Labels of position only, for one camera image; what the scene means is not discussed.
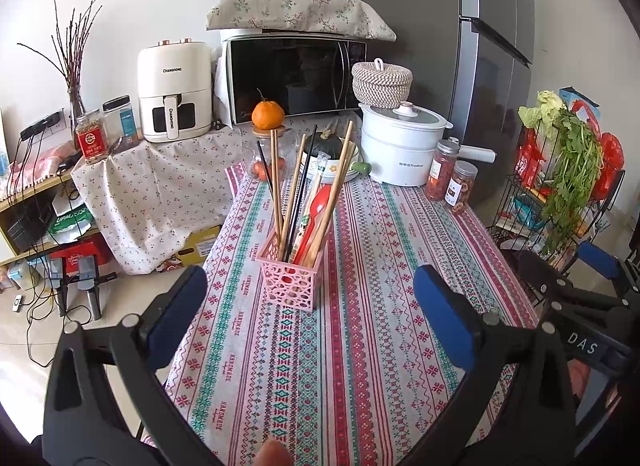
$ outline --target jar label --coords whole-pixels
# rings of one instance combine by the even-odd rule
[[[438,176],[440,175],[440,168],[442,168],[442,164],[440,164],[438,161],[434,159],[433,162],[431,163],[431,170],[429,172],[429,176],[434,179],[437,179]]]
[[[452,206],[456,205],[458,197],[460,197],[461,189],[462,184],[458,184],[453,179],[449,181],[449,189],[447,189],[447,194],[444,195],[444,199],[447,201],[447,204],[450,204]]]
[[[78,133],[78,141],[85,159],[90,159],[107,151],[107,145],[102,136],[100,126]]]
[[[125,108],[120,110],[120,122],[122,123],[122,132],[126,136],[136,134],[136,122],[133,119],[133,110]]]

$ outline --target pink plastic basket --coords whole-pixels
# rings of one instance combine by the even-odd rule
[[[318,254],[312,269],[277,261],[277,253],[275,233],[271,232],[256,258],[260,261],[262,294],[265,300],[277,305],[313,311],[324,248]]]

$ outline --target red label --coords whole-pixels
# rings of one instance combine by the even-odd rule
[[[95,157],[107,151],[107,145],[102,136],[102,129],[98,126],[89,131],[78,134],[78,141],[85,159]]]

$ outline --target refrigerator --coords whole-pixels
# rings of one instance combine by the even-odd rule
[[[533,0],[363,0],[396,32],[370,41],[367,58],[414,74],[409,100],[448,118],[449,136],[493,149],[492,165],[476,163],[477,204],[499,191],[513,171],[534,48]]]

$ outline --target red spoon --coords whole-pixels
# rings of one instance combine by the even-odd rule
[[[305,234],[302,235],[302,240],[300,240],[300,247],[296,253],[296,256],[293,259],[293,264],[299,265],[300,262],[306,255],[306,250],[308,249],[309,239],[311,238],[311,234],[313,233],[314,227],[316,225],[316,217],[320,214],[320,212],[324,209],[327,202],[329,201],[329,194],[331,193],[331,185],[325,184],[320,188],[320,191],[316,194],[316,196],[311,200],[311,206],[309,208],[309,223],[306,225]]]

